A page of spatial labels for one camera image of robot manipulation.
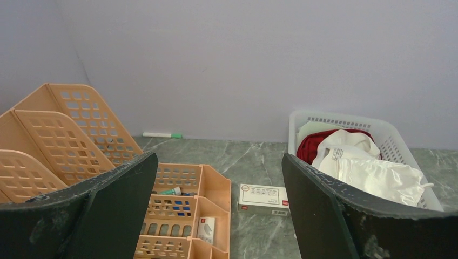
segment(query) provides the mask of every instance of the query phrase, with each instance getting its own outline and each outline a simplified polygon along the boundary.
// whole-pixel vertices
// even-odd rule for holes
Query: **barcode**
[[[273,210],[272,215],[286,216],[288,215],[288,212],[285,210]]]

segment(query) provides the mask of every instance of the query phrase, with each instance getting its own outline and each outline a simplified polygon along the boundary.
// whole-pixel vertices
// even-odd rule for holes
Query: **plastic drawer organizer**
[[[229,259],[231,181],[208,165],[160,163],[134,258]],[[196,238],[200,217],[214,217],[213,245]]]
[[[344,128],[353,128],[369,132],[374,138],[375,143],[382,153],[383,159],[396,163],[403,163],[414,168],[420,169],[415,161],[412,153],[407,147],[396,128],[390,123],[382,120],[357,117],[352,115],[344,115],[337,113],[312,112],[312,111],[295,111],[289,117],[289,142],[288,153],[296,155],[296,151],[300,145],[296,134],[299,127],[309,121],[325,122],[329,124],[339,125]],[[428,180],[424,177],[422,184]],[[419,208],[443,211],[436,195],[431,188],[426,188],[423,197],[417,204]]]

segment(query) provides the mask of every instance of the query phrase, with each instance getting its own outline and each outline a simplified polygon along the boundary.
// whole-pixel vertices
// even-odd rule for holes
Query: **small bottle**
[[[196,196],[197,193],[184,193],[183,196]]]
[[[159,195],[181,195],[180,187],[175,187],[170,190],[165,190],[163,192],[158,193]]]

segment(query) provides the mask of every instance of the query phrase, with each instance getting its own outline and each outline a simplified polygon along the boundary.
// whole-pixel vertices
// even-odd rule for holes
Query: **red cloth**
[[[313,160],[315,160],[316,158],[316,154],[318,153],[318,145],[325,139],[327,138],[329,135],[331,135],[332,133],[338,131],[339,129],[334,129],[334,130],[331,130],[331,131],[322,131],[322,132],[318,132],[318,133],[314,133],[314,134],[310,134],[308,135],[307,137],[304,138],[304,140],[302,141],[301,145],[299,145],[298,147],[298,151],[296,153],[296,156],[300,159],[302,159],[303,161],[307,162],[309,165],[312,164]],[[361,131],[359,129],[349,129],[349,128],[345,128],[343,129],[345,131],[348,131],[350,133],[364,133],[366,135],[368,135],[372,141],[374,141],[374,139],[372,138],[372,136],[365,132],[365,131]]]

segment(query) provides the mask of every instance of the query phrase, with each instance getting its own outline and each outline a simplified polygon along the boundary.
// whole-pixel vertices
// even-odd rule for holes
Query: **peach plastic organizer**
[[[102,96],[88,85],[44,84],[14,109],[69,116],[114,166],[143,153]]]
[[[61,189],[143,153],[96,90],[62,84],[42,85],[0,116],[0,149],[0,202]]]
[[[180,187],[196,196],[151,194],[134,258],[229,259],[231,180],[209,165],[160,163],[153,190]],[[197,236],[200,217],[214,217],[213,245]]]

